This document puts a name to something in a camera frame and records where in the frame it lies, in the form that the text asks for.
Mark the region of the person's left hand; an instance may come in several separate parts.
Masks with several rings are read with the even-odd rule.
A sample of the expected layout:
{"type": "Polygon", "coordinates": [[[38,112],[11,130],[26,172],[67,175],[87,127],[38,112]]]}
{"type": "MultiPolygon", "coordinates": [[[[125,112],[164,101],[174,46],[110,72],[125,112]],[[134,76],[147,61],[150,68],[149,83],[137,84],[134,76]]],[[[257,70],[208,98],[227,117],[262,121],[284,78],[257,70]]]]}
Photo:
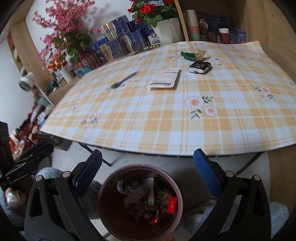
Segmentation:
{"type": "Polygon", "coordinates": [[[27,197],[20,190],[12,190],[8,188],[5,191],[7,205],[11,208],[16,208],[26,203],[27,197]]]}

